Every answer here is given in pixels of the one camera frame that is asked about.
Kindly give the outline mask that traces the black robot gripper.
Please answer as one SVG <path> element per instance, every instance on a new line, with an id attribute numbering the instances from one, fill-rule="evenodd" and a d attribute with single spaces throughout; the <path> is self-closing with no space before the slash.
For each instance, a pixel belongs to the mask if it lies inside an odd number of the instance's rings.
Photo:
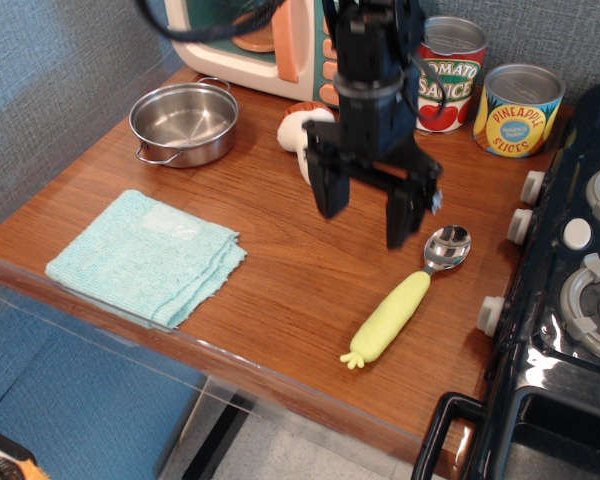
<path id="1" fill-rule="evenodd" d="M 319 212 L 327 219 L 349 203 L 350 180 L 386 192 L 386 243 L 401 248 L 420 228 L 431 200 L 440 200 L 442 167 L 417 146 L 417 75 L 364 84 L 336 77 L 340 118 L 309 120 L 308 173 Z"/>

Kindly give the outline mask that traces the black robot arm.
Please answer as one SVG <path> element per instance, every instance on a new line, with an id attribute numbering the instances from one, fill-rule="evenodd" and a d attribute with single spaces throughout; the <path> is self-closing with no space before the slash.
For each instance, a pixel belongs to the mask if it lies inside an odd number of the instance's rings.
<path id="1" fill-rule="evenodd" d="M 386 243 L 399 248 L 441 202 L 442 167 L 414 138 L 425 14 L 416 1 L 326 1 L 323 10 L 340 116 L 303 125 L 316 205 L 339 214 L 353 179 L 385 191 Z"/>

